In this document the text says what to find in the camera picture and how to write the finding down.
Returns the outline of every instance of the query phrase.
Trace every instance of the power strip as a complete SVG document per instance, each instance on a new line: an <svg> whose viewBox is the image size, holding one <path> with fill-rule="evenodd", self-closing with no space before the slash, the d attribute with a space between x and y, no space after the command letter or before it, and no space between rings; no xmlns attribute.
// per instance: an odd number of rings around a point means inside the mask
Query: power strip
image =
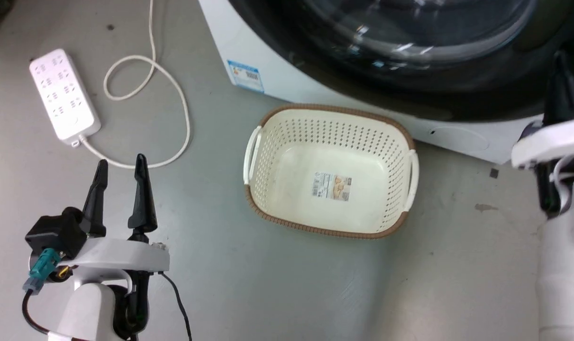
<svg viewBox="0 0 574 341"><path fill-rule="evenodd" d="M64 50L58 48L32 61L29 71L59 140L78 147L83 138L101 128L72 59Z"/></svg>

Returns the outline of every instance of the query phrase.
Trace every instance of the black cable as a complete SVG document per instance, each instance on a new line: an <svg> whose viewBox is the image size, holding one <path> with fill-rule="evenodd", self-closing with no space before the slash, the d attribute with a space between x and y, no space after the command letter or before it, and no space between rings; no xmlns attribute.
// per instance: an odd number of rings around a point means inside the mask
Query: black cable
<svg viewBox="0 0 574 341"><path fill-rule="evenodd" d="M31 326L32 328L34 328L34 330L36 330L36 332L41 332L42 334L47 335L49 333L49 330L34 322L32 317L30 317L29 313L27 312L27 302L29 301L30 296L32 296L32 289L27 290L25 292L25 296L23 297L22 302L23 318L25 319L25 322L29 324L29 326Z"/></svg>
<svg viewBox="0 0 574 341"><path fill-rule="evenodd" d="M187 313L185 313L185 308L183 307L183 304L181 303L181 297L179 296L179 290L177 289L177 286L171 280L171 278L169 278L169 276L167 276L163 271L159 272L159 274L161 276L165 277L165 279L167 279L169 281L169 283L171 283L171 286L173 287L173 289L175 291L175 297L177 298L177 304L179 306L179 310L181 311L181 314L183 315L183 321L185 321L185 330L188 332L188 339L190 341L192 341L192 332L190 331L190 320L188 319L188 315L187 315Z"/></svg>

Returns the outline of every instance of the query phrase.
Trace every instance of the product label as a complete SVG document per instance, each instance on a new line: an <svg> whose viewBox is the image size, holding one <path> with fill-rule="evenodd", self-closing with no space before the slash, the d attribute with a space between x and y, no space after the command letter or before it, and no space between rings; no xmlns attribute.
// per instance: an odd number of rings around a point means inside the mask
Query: product label
<svg viewBox="0 0 574 341"><path fill-rule="evenodd" d="M348 201L352 178L330 173L314 173L312 195L319 198Z"/></svg>
<svg viewBox="0 0 574 341"><path fill-rule="evenodd" d="M262 93L264 92L264 86L261 84L261 76L259 75L258 69L230 60L228 60L228 66L230 66L230 73L237 86Z"/></svg>

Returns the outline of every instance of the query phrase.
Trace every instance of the laundry basket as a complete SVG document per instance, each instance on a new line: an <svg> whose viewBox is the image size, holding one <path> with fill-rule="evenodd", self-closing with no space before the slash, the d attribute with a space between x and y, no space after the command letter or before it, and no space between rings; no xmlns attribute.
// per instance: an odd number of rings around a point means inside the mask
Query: laundry basket
<svg viewBox="0 0 574 341"><path fill-rule="evenodd" d="M413 139L399 123L349 108L292 104L251 134L243 181L271 222L350 238L381 238L407 216L419 179Z"/></svg>

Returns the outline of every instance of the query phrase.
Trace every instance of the barcode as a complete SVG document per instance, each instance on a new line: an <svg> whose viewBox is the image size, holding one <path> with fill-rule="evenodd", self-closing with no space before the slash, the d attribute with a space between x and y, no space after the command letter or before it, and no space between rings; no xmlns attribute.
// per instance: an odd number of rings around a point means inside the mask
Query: barcode
<svg viewBox="0 0 574 341"><path fill-rule="evenodd" d="M251 78L252 80L257 80L257 73L246 71L247 77Z"/></svg>
<svg viewBox="0 0 574 341"><path fill-rule="evenodd" d="M319 196L319 187L321 181L319 179L314 179L314 183L312 184L312 195L317 197Z"/></svg>

